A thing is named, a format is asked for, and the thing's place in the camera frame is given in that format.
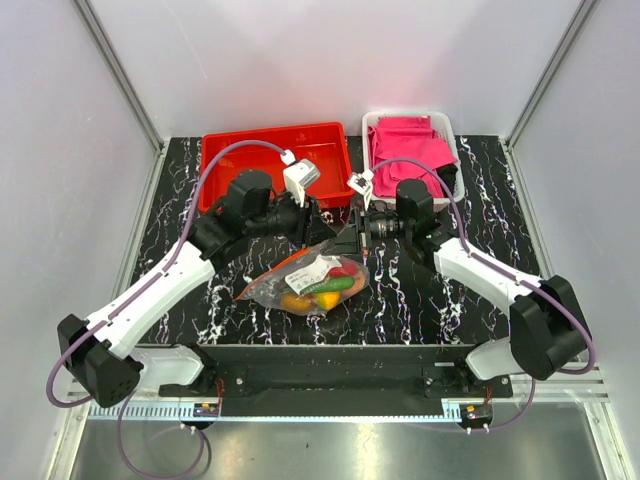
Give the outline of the clear zip top bag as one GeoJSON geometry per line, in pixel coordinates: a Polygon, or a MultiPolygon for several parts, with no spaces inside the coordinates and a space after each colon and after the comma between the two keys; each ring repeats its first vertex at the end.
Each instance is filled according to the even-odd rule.
{"type": "Polygon", "coordinates": [[[293,315],[323,315],[360,293],[370,274],[364,263],[332,253],[323,241],[289,256],[236,297],[293,315]]]}

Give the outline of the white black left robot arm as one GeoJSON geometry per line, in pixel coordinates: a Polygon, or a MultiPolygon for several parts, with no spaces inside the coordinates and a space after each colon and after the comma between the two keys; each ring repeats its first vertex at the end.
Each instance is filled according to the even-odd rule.
{"type": "Polygon", "coordinates": [[[103,408],[134,391],[164,386],[203,396],[219,388],[218,363],[197,345],[142,348],[140,339],[174,305],[245,255],[252,239],[285,236],[302,246],[326,240],[318,203],[306,187],[320,176],[306,162],[284,169],[285,189],[276,194],[264,171],[245,170],[205,214],[191,218],[170,251],[133,286],[82,320],[69,315],[58,325],[65,367],[103,408]]]}

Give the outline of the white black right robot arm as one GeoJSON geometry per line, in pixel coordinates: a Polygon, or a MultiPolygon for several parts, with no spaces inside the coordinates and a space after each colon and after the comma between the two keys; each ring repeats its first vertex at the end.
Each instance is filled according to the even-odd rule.
{"type": "Polygon", "coordinates": [[[419,180],[399,183],[392,211],[370,210],[371,172],[352,175],[348,185],[361,200],[333,241],[334,253],[365,255],[373,241],[397,239],[416,264],[466,286],[507,317],[508,336],[473,348],[454,371],[460,393],[476,396],[490,379],[503,375],[525,373],[546,380],[557,372],[568,374],[568,363],[582,352],[588,354],[587,364],[576,374],[592,369],[592,336],[569,281],[521,272],[473,246],[463,233],[449,230],[419,180]]]}

